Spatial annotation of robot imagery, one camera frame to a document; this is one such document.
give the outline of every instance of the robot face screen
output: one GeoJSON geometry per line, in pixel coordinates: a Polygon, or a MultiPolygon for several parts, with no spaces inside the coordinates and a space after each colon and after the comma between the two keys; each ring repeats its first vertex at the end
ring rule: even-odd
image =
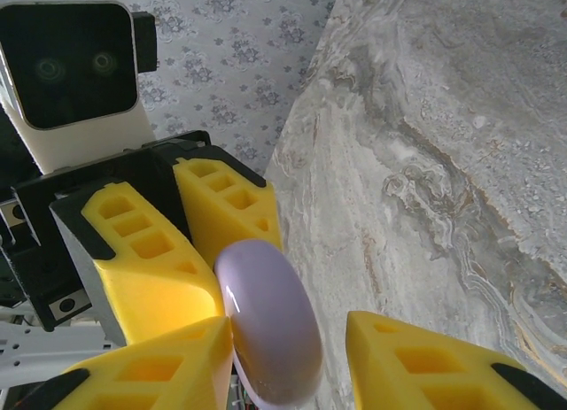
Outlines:
{"type": "Polygon", "coordinates": [[[132,26],[117,4],[9,5],[0,43],[27,123],[52,129],[137,101],[132,26]]]}

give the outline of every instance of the purple soap bar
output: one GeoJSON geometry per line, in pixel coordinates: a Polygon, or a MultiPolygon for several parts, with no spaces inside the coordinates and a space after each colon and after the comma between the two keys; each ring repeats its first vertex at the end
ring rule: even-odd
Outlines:
{"type": "Polygon", "coordinates": [[[323,363],[317,320],[295,270],[272,244],[245,240],[227,247],[214,271],[246,392],[261,410],[301,406],[317,391],[323,363]]]}

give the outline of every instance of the yellow foam pad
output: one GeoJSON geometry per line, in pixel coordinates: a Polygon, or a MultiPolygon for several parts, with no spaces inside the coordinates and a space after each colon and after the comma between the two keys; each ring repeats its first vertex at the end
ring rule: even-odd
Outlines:
{"type": "Polygon", "coordinates": [[[85,360],[90,377],[54,410],[225,410],[232,368],[227,317],[85,360]]]}
{"type": "Polygon", "coordinates": [[[224,162],[210,159],[178,159],[174,173],[192,242],[209,267],[239,240],[265,240],[282,249],[270,183],[258,187],[224,162]]]}
{"type": "Polygon", "coordinates": [[[498,352],[367,312],[350,312],[346,354],[358,410],[536,410],[492,370],[498,352]]]}
{"type": "Polygon", "coordinates": [[[128,344],[224,315],[214,273],[132,186],[108,184],[90,198],[82,215],[116,252],[95,266],[128,344]]]}

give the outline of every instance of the floral wallpaper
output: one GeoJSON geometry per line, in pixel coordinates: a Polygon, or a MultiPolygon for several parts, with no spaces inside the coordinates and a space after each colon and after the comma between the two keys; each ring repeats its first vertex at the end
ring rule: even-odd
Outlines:
{"type": "Polygon", "coordinates": [[[158,19],[159,69],[140,74],[158,138],[206,129],[268,165],[335,0],[119,0],[158,19]]]}

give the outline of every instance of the glossy object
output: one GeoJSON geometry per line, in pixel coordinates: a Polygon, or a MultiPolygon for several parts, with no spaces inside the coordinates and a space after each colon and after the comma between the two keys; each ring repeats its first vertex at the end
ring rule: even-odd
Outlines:
{"type": "Polygon", "coordinates": [[[314,311],[285,256],[261,240],[227,247],[215,264],[231,319],[235,366],[262,410],[304,404],[322,372],[314,311]]]}

